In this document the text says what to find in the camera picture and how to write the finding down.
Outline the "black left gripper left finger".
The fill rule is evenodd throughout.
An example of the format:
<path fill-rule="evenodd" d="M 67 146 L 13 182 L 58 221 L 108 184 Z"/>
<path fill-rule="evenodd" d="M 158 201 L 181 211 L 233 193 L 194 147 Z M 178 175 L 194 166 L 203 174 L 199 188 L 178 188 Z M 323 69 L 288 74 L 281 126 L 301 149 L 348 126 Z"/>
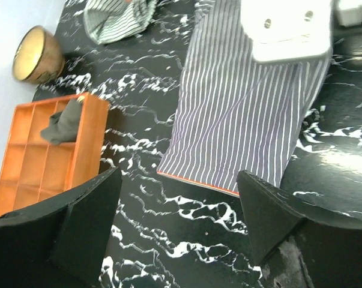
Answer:
<path fill-rule="evenodd" d="M 121 183 L 112 168 L 0 216 L 0 287 L 95 287 Z"/>

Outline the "grey white striped underwear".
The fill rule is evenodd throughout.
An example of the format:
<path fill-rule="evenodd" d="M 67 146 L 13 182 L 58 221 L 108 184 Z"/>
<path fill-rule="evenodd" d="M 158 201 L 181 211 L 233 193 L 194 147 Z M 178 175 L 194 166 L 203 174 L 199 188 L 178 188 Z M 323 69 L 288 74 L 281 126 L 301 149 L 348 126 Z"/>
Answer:
<path fill-rule="evenodd" d="M 170 145 L 160 175 L 238 195 L 246 170 L 278 187 L 331 53 L 261 64 L 240 23 L 243 1 L 197 1 Z"/>

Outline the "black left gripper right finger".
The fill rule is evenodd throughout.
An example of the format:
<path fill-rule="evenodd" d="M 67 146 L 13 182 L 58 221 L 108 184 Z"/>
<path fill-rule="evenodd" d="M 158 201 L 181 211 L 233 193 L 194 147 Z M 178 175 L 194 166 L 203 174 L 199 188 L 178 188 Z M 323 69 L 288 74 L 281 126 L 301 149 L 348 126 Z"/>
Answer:
<path fill-rule="evenodd" d="M 252 260 L 265 287 L 362 287 L 362 212 L 317 192 L 237 177 Z"/>

